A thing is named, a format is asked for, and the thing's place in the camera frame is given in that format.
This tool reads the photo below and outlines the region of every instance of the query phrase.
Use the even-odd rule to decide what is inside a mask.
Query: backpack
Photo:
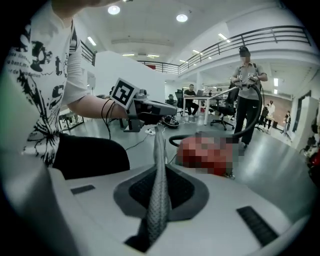
[[[258,70],[257,64],[256,63],[252,63],[252,64],[253,64],[254,69],[255,69],[255,74],[258,76],[259,75],[259,70]],[[241,66],[238,69],[238,73],[239,73],[239,75],[241,75]],[[257,82],[257,85],[259,86],[259,90],[261,91],[262,84],[261,84],[260,80]]]

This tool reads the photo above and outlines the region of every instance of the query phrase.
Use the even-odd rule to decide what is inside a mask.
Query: gray floor
[[[221,131],[220,124],[203,125],[203,116],[177,117],[181,125],[178,129],[167,128],[163,136],[168,139],[174,135],[194,134],[198,131]],[[126,133],[120,129],[119,122],[111,123],[111,139],[125,149],[141,142],[147,134],[145,126],[139,133]],[[81,124],[69,132],[71,135],[109,138],[108,130],[102,120],[92,120]],[[131,169],[153,164],[154,136],[148,136],[138,146],[127,151]],[[169,161],[176,154],[177,148],[166,143]],[[292,222],[309,214],[316,199],[318,190],[310,180],[308,168],[302,155],[287,144],[255,129],[253,139],[234,166],[235,181],[246,184],[260,196],[279,207]]]

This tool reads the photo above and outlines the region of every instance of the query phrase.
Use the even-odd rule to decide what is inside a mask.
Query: black cap
[[[239,47],[239,54],[241,57],[250,56],[250,51],[248,50],[247,47],[241,46]]]

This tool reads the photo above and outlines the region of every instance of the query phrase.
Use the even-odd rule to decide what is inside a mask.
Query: metal railing
[[[168,74],[180,74],[180,66],[176,64],[157,62],[157,61],[143,61],[143,60],[138,60],[138,62],[158,72],[168,73]]]
[[[82,56],[94,66],[96,62],[97,51],[92,52],[92,50],[90,50],[89,47],[86,46],[86,44],[82,41],[81,41],[81,47],[82,47]]]
[[[204,50],[199,54],[192,56],[185,63],[179,67],[179,72],[182,73],[193,67],[194,64],[201,63],[208,58],[213,59],[213,56],[221,53],[237,49],[240,46],[250,46],[262,43],[279,42],[300,42],[311,46],[310,40],[307,36],[306,29],[302,26],[271,26],[261,29],[252,30],[242,34],[235,35],[227,40],[220,41]]]

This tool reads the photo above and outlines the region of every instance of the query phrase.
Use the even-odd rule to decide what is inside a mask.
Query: man
[[[257,85],[258,89],[260,89],[260,81],[268,81],[267,74],[264,73],[263,68],[251,62],[251,54],[247,47],[241,46],[239,54],[242,64],[236,68],[231,81],[236,86],[244,86],[239,90],[234,133],[239,133],[242,130],[245,118],[246,127],[248,127],[257,115],[259,98],[256,91],[248,86]],[[242,137],[245,147],[249,145],[253,132],[254,127]]]
[[[117,1],[48,1],[25,26],[3,67],[3,72],[16,83],[14,86],[40,114],[23,153],[39,157],[47,166],[61,170],[66,179],[130,169],[127,153],[118,143],[103,138],[68,136],[59,129],[63,105],[87,118],[127,118],[124,108],[87,91],[81,69],[81,42],[73,23],[73,16],[83,8],[114,2]]]
[[[270,104],[268,104],[268,117],[273,117],[273,114],[276,110],[276,107],[274,105],[274,101],[273,100],[270,100]],[[266,123],[268,122],[268,130],[267,132],[269,133],[270,132],[270,127],[271,127],[271,120],[270,119],[265,119],[265,122],[264,122],[264,128],[266,128]]]
[[[283,136],[286,136],[287,135],[287,131],[289,129],[289,126],[290,126],[290,123],[291,123],[291,116],[290,116],[290,111],[288,110],[284,119],[283,119],[283,122],[284,122],[284,127],[283,127],[283,131],[280,132],[281,134],[283,134]]]
[[[195,86],[193,84],[189,85],[189,89],[184,91],[184,97],[185,98],[192,98],[196,96],[196,93],[194,91]],[[196,117],[196,113],[198,111],[199,105],[194,103],[193,99],[186,99],[185,100],[185,108],[188,110],[188,115],[191,116],[191,114]]]

